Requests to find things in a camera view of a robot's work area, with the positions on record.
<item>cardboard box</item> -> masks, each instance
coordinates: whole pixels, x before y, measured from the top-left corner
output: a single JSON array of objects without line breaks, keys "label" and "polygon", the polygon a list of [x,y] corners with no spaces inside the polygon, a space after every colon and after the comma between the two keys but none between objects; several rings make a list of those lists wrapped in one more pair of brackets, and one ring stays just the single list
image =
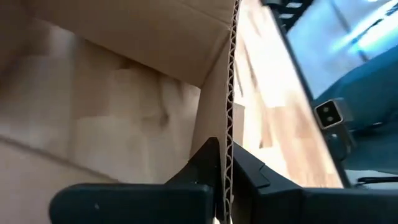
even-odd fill
[{"label": "cardboard box", "polygon": [[[10,9],[6,7],[4,16],[14,21],[12,25],[24,25],[25,14],[19,13],[27,9],[29,14],[39,19],[199,87],[201,93],[190,154],[194,154],[209,137],[216,136],[220,141],[224,215],[227,220],[232,196],[233,63],[238,0],[28,0],[24,1],[23,6],[17,0],[6,0],[0,4],[11,6]],[[6,40],[13,40],[12,36],[24,36],[23,29],[15,27],[0,26],[2,34],[7,34]],[[17,40],[10,44],[15,47],[0,50],[3,64],[8,63],[10,52],[23,44],[23,41]],[[112,64],[119,60],[113,59],[113,56],[100,57],[94,63],[102,65],[101,60],[104,60]],[[41,63],[51,64],[45,60]],[[90,80],[99,81],[96,86],[107,83],[101,83],[103,80],[100,78]],[[96,92],[96,96],[104,94],[95,89],[89,92]],[[90,98],[90,103],[95,105],[95,99]],[[96,106],[86,108],[84,113],[107,110],[101,100]]]},{"label": "cardboard box", "polygon": [[29,22],[29,16],[19,1],[0,2],[0,72],[20,53]]},{"label": "cardboard box", "polygon": [[0,149],[1,223],[49,224],[49,203],[60,189],[82,182],[114,182],[10,142],[1,142]]}]

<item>black plastic part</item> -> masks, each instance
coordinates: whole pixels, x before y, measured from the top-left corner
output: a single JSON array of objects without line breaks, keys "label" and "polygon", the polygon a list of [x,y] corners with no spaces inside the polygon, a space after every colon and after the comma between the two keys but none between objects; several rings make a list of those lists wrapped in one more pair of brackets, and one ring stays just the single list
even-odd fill
[{"label": "black plastic part", "polygon": [[213,211],[218,220],[224,220],[223,186],[221,183],[220,144],[216,137],[207,139],[188,164],[166,184],[206,184],[215,189]]},{"label": "black plastic part", "polygon": [[50,204],[53,224],[213,223],[206,185],[79,184]]},{"label": "black plastic part", "polygon": [[397,183],[398,177],[361,177],[357,180],[356,186],[379,183]]},{"label": "black plastic part", "polygon": [[51,201],[53,224],[213,223],[223,216],[220,145],[209,138],[166,184],[79,184]]},{"label": "black plastic part", "polygon": [[317,113],[319,121],[324,128],[328,128],[343,121],[343,118],[338,112],[337,105],[333,100],[329,100],[326,103],[317,106],[315,108],[315,112]]},{"label": "black plastic part", "polygon": [[398,190],[303,189],[236,143],[234,153],[234,224],[398,223]]},{"label": "black plastic part", "polygon": [[234,143],[234,224],[297,223],[302,188]]},{"label": "black plastic part", "polygon": [[301,223],[398,223],[398,191],[305,189]]},{"label": "black plastic part", "polygon": [[[284,28],[289,31],[298,19],[303,15],[305,10],[311,6],[313,0],[260,0],[262,5],[275,9],[280,14],[293,14],[291,18],[281,19]],[[291,2],[301,3],[300,7],[287,7]]]}]

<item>corrugated cardboard edge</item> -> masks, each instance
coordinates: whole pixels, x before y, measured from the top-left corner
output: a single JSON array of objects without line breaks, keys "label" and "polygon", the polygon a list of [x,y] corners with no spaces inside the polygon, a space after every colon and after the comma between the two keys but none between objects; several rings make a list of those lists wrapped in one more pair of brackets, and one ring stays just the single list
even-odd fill
[{"label": "corrugated cardboard edge", "polygon": [[234,1],[231,36],[229,41],[228,59],[228,95],[226,100],[227,129],[226,129],[226,168],[224,170],[224,207],[225,222],[230,223],[231,207],[233,203],[233,104],[234,104],[234,61],[236,49],[236,30],[238,28],[238,13],[241,0]]}]

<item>cardboard flap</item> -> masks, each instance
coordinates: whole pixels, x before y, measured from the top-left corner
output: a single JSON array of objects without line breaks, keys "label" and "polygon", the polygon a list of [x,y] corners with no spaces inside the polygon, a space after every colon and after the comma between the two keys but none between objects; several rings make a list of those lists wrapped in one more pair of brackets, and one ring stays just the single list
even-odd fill
[{"label": "cardboard flap", "polygon": [[228,39],[226,12],[230,18],[233,2],[195,1],[31,0],[29,8],[41,19],[201,87]]},{"label": "cardboard flap", "polygon": [[14,60],[27,37],[29,17],[16,0],[0,2],[0,71]]}]

